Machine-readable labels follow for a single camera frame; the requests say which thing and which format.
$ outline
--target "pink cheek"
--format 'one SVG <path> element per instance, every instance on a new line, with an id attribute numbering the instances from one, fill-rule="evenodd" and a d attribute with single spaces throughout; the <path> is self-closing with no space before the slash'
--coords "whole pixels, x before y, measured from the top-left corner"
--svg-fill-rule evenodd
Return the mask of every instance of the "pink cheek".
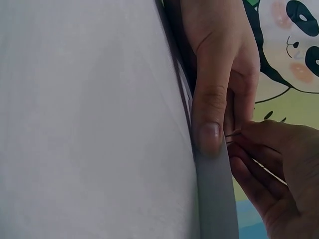
<path id="1" fill-rule="evenodd" d="M 314 80 L 313 73 L 302 63 L 291 63 L 290 70 L 292 71 L 293 75 L 304 83 L 311 83 Z"/>
<path id="2" fill-rule="evenodd" d="M 277 0 L 272 4 L 272 16 L 276 25 L 283 29 L 290 29 L 293 25 L 286 13 L 285 1 Z"/>

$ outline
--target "fingernail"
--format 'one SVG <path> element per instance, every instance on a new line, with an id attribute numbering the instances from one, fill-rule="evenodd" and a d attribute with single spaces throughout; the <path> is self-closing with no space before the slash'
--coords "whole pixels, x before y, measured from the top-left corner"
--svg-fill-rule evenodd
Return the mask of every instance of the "fingernail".
<path id="1" fill-rule="evenodd" d="M 202 153 L 214 156 L 220 148 L 220 126 L 217 123 L 208 123 L 200 128 L 198 136 L 199 148 Z"/>

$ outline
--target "finger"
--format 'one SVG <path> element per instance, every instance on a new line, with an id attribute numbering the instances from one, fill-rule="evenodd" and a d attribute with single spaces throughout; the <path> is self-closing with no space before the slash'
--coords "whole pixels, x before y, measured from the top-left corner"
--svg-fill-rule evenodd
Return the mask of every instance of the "finger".
<path id="1" fill-rule="evenodd" d="M 193 136 L 200 150 L 215 155 L 220 148 L 233 46 L 207 38 L 197 51 L 197 83 L 193 99 Z"/>
<path id="2" fill-rule="evenodd" d="M 258 163 L 262 164 L 272 174 L 285 182 L 283 159 L 280 153 L 260 144 L 252 144 L 244 137 L 235 137 L 233 141 L 241 146 Z"/>
<path id="3" fill-rule="evenodd" d="M 313 134 L 313 130 L 306 126 L 266 120 L 260 123 L 246 123 L 241 132 L 253 144 L 262 144 L 281 154 L 289 154 L 295 145 L 301 146 L 306 135 Z"/>
<path id="4" fill-rule="evenodd" d="M 237 54 L 230 76 L 229 86 L 234 91 L 235 128 L 253 118 L 255 97 L 260 73 L 257 43 L 249 28 L 244 35 L 242 47 Z"/>
<path id="5" fill-rule="evenodd" d="M 266 213 L 276 204 L 276 198 L 251 174 L 239 157 L 232 157 L 230 165 L 234 178 L 261 217 L 264 218 Z"/>
<path id="6" fill-rule="evenodd" d="M 231 89 L 227 90 L 227 105 L 224 119 L 224 134 L 230 135 L 234 131 L 234 93 Z"/>
<path id="7" fill-rule="evenodd" d="M 276 199 L 279 200 L 289 193 L 289 189 L 285 184 L 280 182 L 276 177 L 274 177 L 272 174 L 270 174 L 264 168 L 262 168 L 238 145 L 233 144 L 230 147 L 237 148 L 234 150 L 236 151 L 236 156 L 241 158 L 241 160 L 246 165 L 251 174 L 261 184 L 263 184 Z"/>
<path id="8" fill-rule="evenodd" d="M 235 82 L 232 84 L 234 85 L 232 89 L 234 91 L 235 129 L 240 129 L 244 122 L 253 118 L 257 78 L 258 74 L 244 76 L 233 72 L 231 75 L 231 82 Z"/>

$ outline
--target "panda mouth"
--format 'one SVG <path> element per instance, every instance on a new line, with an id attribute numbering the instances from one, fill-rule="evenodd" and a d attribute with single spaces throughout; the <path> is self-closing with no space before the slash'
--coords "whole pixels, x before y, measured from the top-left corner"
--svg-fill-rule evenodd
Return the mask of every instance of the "panda mouth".
<path id="1" fill-rule="evenodd" d="M 289 51 L 288 51 L 288 47 L 291 46 L 291 44 L 289 44 L 289 39 L 290 39 L 290 36 L 288 37 L 287 42 L 286 42 L 286 44 L 287 44 L 286 52 L 287 52 L 287 55 L 292 59 L 293 57 L 289 54 Z"/>

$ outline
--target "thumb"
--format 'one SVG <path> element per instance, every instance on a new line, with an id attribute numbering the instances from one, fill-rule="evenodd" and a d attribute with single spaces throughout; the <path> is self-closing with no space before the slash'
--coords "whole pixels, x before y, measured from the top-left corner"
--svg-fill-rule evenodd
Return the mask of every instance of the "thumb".
<path id="1" fill-rule="evenodd" d="M 226 95 L 235 54 L 232 46 L 207 38 L 197 50 L 197 82 L 192 106 L 195 144 L 204 154 L 218 153 L 226 110 Z"/>
<path id="2" fill-rule="evenodd" d="M 303 125 L 293 125 L 272 120 L 243 124 L 241 133 L 254 144 L 261 144 L 281 154 L 293 154 L 297 148 L 305 148 L 309 139 L 318 131 Z"/>

